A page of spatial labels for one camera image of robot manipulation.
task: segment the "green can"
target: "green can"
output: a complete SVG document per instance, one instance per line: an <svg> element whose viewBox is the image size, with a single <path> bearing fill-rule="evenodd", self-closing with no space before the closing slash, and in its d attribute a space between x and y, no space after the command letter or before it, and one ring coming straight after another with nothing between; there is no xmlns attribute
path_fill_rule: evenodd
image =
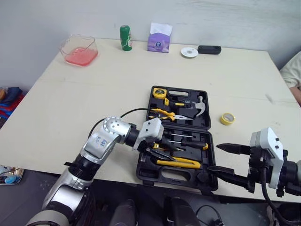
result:
<svg viewBox="0 0 301 226"><path fill-rule="evenodd" d="M124 51L132 50L131 29L128 25L120 27L120 41Z"/></svg>

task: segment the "white table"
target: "white table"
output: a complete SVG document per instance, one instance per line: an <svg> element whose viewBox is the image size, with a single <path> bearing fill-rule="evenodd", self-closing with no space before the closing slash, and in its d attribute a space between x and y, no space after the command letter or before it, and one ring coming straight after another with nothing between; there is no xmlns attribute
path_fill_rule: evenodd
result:
<svg viewBox="0 0 301 226"><path fill-rule="evenodd" d="M186 59L180 55L184 45L172 44L164 54L146 51L145 42L134 42L130 52L120 50L119 40L96 42L100 54L88 67L66 64L60 53L54 58L0 130L0 164L62 173L96 121L146 107L153 85L207 91L215 145L248 145L252 132L272 127L289 150L289 160L301 159L301 111L267 52L222 48L220 55ZM236 116L233 125L219 122L224 112ZM145 114L135 112L124 119L139 128ZM215 158L217 165L247 175L248 156L215 148ZM140 184L137 159L138 153L117 144L95 178ZM251 194L218 183L215 194L263 199L259 185ZM280 199L275 190L268 192L273 200L301 202L297 196Z"/></svg>

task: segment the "yellow tape measure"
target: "yellow tape measure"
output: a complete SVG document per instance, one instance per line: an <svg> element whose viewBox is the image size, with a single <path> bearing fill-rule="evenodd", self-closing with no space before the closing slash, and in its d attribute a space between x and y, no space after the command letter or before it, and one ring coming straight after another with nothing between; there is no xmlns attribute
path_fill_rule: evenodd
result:
<svg viewBox="0 0 301 226"><path fill-rule="evenodd" d="M167 90L161 88L154 88L152 94L156 99L165 99L167 95Z"/></svg>
<svg viewBox="0 0 301 226"><path fill-rule="evenodd" d="M231 113L224 113L222 114L220 120L222 124L224 124L225 126L229 126L235 121L235 116Z"/></svg>

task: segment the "open toolbox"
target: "open toolbox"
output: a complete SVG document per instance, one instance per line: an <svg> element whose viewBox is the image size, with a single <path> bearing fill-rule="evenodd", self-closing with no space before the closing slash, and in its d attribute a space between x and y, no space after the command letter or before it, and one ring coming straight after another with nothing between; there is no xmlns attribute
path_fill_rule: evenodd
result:
<svg viewBox="0 0 301 226"><path fill-rule="evenodd" d="M140 152L137 177L143 180L143 184L151 186L154 182L168 183L196 188L203 194L217 190L217 178L208 174L206 170L207 167L215 165L212 135L207 131L211 126L207 93L199 90L153 86L148 108L162 109L183 118L176 119L176 117L166 117L165 114L148 111L146 120L159 117L164 127L163 139L172 143L177 150L169 152L157 144L154 148L181 160L193 160L200 163L200 166L192 169L185 166L161 165L153 156ZM206 145L195 147L191 145L194 142Z"/></svg>

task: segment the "person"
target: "person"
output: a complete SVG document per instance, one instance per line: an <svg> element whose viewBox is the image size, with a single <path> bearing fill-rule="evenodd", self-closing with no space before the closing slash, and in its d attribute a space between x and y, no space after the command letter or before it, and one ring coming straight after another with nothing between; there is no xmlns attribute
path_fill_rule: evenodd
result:
<svg viewBox="0 0 301 226"><path fill-rule="evenodd" d="M280 73L301 106L301 51L280 70Z"/></svg>

